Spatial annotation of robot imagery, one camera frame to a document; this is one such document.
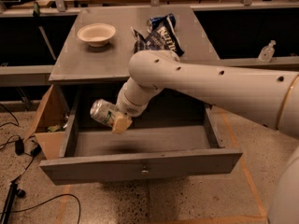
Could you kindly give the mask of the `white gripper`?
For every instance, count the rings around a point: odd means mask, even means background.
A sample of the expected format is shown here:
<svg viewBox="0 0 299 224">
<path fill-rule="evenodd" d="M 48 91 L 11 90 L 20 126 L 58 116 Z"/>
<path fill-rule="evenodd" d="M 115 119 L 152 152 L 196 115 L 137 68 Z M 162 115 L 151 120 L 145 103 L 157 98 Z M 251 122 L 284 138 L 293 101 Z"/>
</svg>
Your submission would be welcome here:
<svg viewBox="0 0 299 224">
<path fill-rule="evenodd" d="M 113 123 L 112 132 L 116 134 L 124 133 L 132 124 L 130 117 L 140 116 L 147 105 L 148 104 L 140 98 L 140 92 L 121 89 L 118 94 L 116 106 L 127 116 L 122 113 L 117 114 Z"/>
</svg>

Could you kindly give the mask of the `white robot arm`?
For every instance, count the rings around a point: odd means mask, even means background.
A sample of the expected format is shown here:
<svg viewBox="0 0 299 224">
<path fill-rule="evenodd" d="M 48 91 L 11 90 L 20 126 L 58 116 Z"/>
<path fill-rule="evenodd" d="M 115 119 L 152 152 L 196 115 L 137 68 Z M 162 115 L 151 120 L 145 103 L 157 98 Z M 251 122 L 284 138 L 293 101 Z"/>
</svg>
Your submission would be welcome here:
<svg viewBox="0 0 299 224">
<path fill-rule="evenodd" d="M 172 51 L 142 50 L 130 58 L 128 73 L 116 106 L 130 117 L 170 89 L 299 138 L 296 72 L 182 63 Z"/>
</svg>

